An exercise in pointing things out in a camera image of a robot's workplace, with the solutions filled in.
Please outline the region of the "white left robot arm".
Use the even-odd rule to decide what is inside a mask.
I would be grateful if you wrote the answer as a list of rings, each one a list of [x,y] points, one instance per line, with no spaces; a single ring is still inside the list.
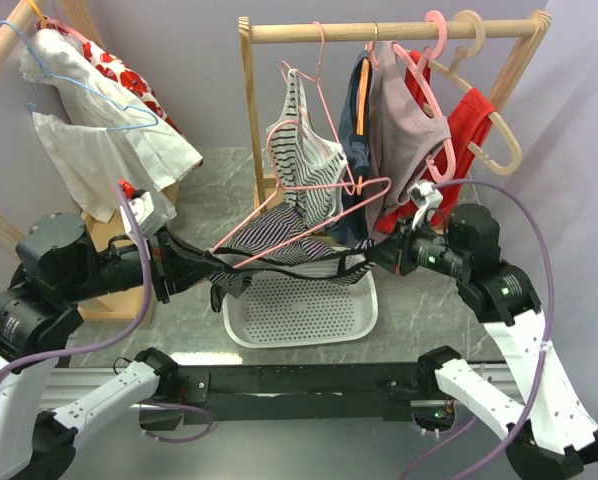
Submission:
[[[19,267],[0,294],[0,479],[57,479],[79,448],[130,406],[185,403],[178,364],[148,348],[88,395],[43,409],[53,369],[74,355],[67,342],[83,322],[79,303],[135,287],[164,302],[222,265],[164,228],[140,246],[97,250],[84,220],[68,213],[39,219],[16,252]]]

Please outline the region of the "black striped tank top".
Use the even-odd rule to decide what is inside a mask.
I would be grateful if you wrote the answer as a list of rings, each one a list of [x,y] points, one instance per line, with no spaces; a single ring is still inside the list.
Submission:
[[[302,215],[286,202],[239,229],[215,251],[215,256],[231,268],[209,277],[212,310],[220,312],[228,295],[240,297],[252,285],[254,276],[266,269],[296,279],[348,286],[375,266],[365,257],[365,251],[373,246],[371,240],[337,250],[306,236],[306,230]]]

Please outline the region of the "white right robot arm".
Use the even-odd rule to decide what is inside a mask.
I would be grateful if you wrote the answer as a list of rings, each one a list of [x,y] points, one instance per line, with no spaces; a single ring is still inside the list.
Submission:
[[[452,210],[445,233],[402,219],[367,256],[395,275],[422,267],[454,279],[460,298],[503,355],[522,399],[503,393],[449,346],[419,357],[419,391],[462,403],[500,439],[519,478],[573,479],[598,462],[598,423],[544,336],[550,323],[532,282],[501,259],[499,234],[487,208],[463,204]]]

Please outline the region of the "white striped tank top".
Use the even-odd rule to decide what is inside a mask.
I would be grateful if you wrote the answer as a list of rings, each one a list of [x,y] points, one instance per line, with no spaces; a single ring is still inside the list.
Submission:
[[[343,211],[339,183],[348,166],[343,147],[312,128],[303,81],[287,73],[285,100],[278,120],[266,129],[285,200],[310,229]]]

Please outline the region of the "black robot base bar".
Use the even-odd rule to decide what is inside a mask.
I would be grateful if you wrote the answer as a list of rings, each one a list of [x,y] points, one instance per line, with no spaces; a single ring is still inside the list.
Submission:
[[[181,366],[148,348],[134,359],[159,377],[149,399],[187,407],[187,424],[204,412],[215,421],[409,421],[414,402],[446,398],[434,379],[435,353],[418,362]]]

